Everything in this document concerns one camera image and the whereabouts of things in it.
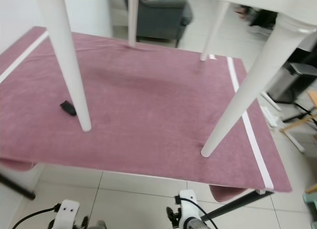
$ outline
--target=gray armchair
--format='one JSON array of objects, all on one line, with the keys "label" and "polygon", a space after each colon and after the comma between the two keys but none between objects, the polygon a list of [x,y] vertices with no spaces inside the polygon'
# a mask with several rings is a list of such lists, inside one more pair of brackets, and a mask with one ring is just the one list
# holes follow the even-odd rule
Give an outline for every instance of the gray armchair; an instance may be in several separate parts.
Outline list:
[{"label": "gray armchair", "polygon": [[139,0],[137,41],[142,37],[176,40],[176,48],[193,14],[187,0]]}]

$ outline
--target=black cable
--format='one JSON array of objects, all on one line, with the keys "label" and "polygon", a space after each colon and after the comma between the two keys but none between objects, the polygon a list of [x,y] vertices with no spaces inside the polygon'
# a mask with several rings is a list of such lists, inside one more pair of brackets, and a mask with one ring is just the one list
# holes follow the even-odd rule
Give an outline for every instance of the black cable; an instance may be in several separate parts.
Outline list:
[{"label": "black cable", "polygon": [[28,215],[28,216],[22,218],[20,221],[18,221],[18,222],[12,227],[12,229],[16,229],[17,226],[20,225],[22,222],[24,222],[25,220],[27,220],[27,219],[29,219],[29,218],[31,218],[31,217],[33,217],[33,216],[36,216],[36,215],[38,215],[38,214],[47,213],[47,212],[50,212],[50,211],[54,211],[54,210],[56,210],[56,209],[57,209],[57,211],[58,211],[59,207],[60,207],[60,204],[56,204],[56,205],[55,205],[54,207],[52,207],[52,208],[45,209],[45,210],[41,210],[41,211],[38,211],[38,212],[36,212],[36,213],[32,213],[32,214],[30,214],[30,215]]},{"label": "black cable", "polygon": [[187,198],[179,198],[179,200],[182,200],[182,201],[187,201],[187,202],[190,202],[192,204],[194,204],[197,208],[199,208],[200,211],[203,212],[203,214],[208,218],[208,220],[212,223],[212,225],[214,226],[215,229],[218,229],[218,227],[216,226],[216,224],[213,222],[213,220],[208,216],[208,214],[204,211],[204,209],[201,208],[201,206],[199,206],[197,203],[193,202],[192,200],[190,199],[187,199]]}]

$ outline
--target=white table leg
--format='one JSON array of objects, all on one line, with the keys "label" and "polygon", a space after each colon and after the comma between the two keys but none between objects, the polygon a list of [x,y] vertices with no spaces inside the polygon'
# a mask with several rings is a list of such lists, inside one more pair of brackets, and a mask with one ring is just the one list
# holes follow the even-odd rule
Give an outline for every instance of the white table leg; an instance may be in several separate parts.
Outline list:
[{"label": "white table leg", "polygon": [[139,0],[129,0],[129,46],[135,46]]},{"label": "white table leg", "polygon": [[83,131],[91,122],[64,0],[38,0],[61,72]]},{"label": "white table leg", "polygon": [[283,14],[278,15],[274,31],[205,143],[201,150],[202,156],[210,156],[300,42],[315,30],[315,26],[306,25]]},{"label": "white table leg", "polygon": [[204,50],[200,56],[200,60],[205,61],[208,57],[208,51],[210,50],[214,38],[217,35],[217,32],[220,28],[220,25],[223,22],[224,16],[228,10],[230,6],[229,2],[226,1],[218,1],[218,6],[217,6],[217,10],[216,10],[216,20],[214,22],[214,24],[211,26],[209,33],[208,33],[208,38],[206,40],[205,46],[204,46]]}]

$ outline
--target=white table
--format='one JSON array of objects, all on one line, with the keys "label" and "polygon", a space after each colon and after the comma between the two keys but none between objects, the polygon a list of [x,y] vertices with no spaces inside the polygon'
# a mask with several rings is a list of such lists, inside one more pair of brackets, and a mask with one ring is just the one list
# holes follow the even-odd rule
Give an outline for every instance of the white table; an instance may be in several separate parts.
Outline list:
[{"label": "white table", "polygon": [[[83,131],[91,129],[80,70],[71,37],[64,0],[38,0],[51,42],[60,65],[68,91],[74,103]],[[224,19],[231,2],[260,7],[279,12],[276,26],[255,60],[245,81],[231,100],[221,119],[202,149],[208,157],[221,142],[237,120],[265,88],[275,73],[285,63],[301,41],[317,27],[317,0],[219,0],[216,20],[209,31],[201,61],[205,61],[208,50]],[[129,45],[135,45],[138,0],[129,0]]]}]

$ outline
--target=tile floor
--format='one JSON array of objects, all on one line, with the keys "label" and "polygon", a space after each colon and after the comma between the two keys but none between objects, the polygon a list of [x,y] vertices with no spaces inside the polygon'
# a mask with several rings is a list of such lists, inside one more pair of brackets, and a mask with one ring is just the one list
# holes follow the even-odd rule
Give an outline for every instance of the tile floor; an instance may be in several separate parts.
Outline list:
[{"label": "tile floor", "polygon": [[[188,27],[180,48],[201,51],[207,37],[209,23],[213,19],[214,2],[211,0],[189,0],[194,11],[194,22]],[[240,20],[233,9],[230,9],[221,27],[219,37],[211,49],[212,54],[242,58],[247,69],[260,52],[265,38],[249,33],[246,22]],[[114,29],[115,37],[126,38],[127,29]],[[171,42],[142,42],[173,47]],[[308,107],[311,103],[303,94],[301,104]],[[281,105],[283,116],[297,113],[298,110],[288,105]],[[288,176],[293,192],[274,194],[246,207],[216,218],[219,229],[309,229],[311,216],[303,203],[303,190],[314,183],[315,177],[311,164],[317,163],[317,141],[312,137],[315,133],[309,126],[296,128],[294,137],[306,148],[301,154],[278,131],[272,135]],[[173,196],[182,189],[194,189],[199,204],[211,211],[222,206],[215,202],[206,184],[186,182],[157,177],[131,174],[103,172],[69,168],[62,166],[46,166],[36,187],[37,197],[29,202],[23,216],[37,210],[49,208],[63,199],[80,202],[77,223],[85,215],[91,216],[90,225],[97,220],[105,220],[108,229],[171,229],[166,217],[165,208],[174,209]],[[25,229],[47,228],[54,213],[47,213],[27,220]]]}]

